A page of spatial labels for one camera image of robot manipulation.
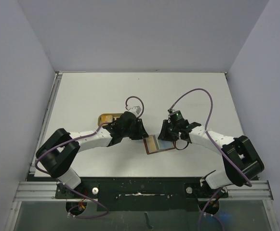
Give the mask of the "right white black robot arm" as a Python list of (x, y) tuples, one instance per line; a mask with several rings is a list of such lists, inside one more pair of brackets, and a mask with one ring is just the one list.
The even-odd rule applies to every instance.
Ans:
[(200, 191), (204, 196), (210, 197), (218, 188), (228, 185), (250, 186), (250, 180), (265, 169), (248, 137), (242, 135), (235, 138), (208, 131), (200, 123), (189, 123), (179, 110), (168, 112), (168, 118), (162, 123), (159, 140), (183, 140), (188, 144), (197, 144), (220, 154), (223, 159), (223, 170), (214, 170), (200, 180)]

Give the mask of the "brown leather card holder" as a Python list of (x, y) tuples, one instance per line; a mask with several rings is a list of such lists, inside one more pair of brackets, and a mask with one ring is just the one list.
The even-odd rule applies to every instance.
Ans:
[[(156, 138), (156, 140), (158, 142), (159, 150), (154, 152), (154, 153), (151, 153), (151, 154), (156, 154), (156, 153), (165, 152), (165, 151), (169, 151), (169, 150), (175, 149), (175, 146), (174, 146), (173, 142), (158, 140), (158, 136), (157, 135), (154, 135), (154, 136), (155, 136), (155, 138)], [(149, 155), (148, 150), (147, 150), (146, 139), (143, 139), (143, 142), (144, 142), (146, 154)]]

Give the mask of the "beige oval tray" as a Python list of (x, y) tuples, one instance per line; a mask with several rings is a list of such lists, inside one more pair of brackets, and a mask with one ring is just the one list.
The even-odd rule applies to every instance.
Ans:
[(99, 126), (99, 125), (101, 125), (103, 123), (112, 123), (115, 120), (117, 120), (121, 115), (122, 115), (122, 113), (105, 113), (105, 114), (101, 114), (98, 117), (97, 124)]

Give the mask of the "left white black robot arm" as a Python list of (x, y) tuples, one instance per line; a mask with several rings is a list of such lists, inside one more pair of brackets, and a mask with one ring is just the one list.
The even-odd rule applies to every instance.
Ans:
[(132, 112), (124, 112), (117, 120), (102, 123), (96, 130), (67, 132), (56, 130), (37, 150), (35, 168), (67, 187), (66, 191), (77, 198), (84, 186), (71, 165), (79, 152), (97, 147), (110, 147), (124, 138), (143, 140), (148, 137), (143, 121)]

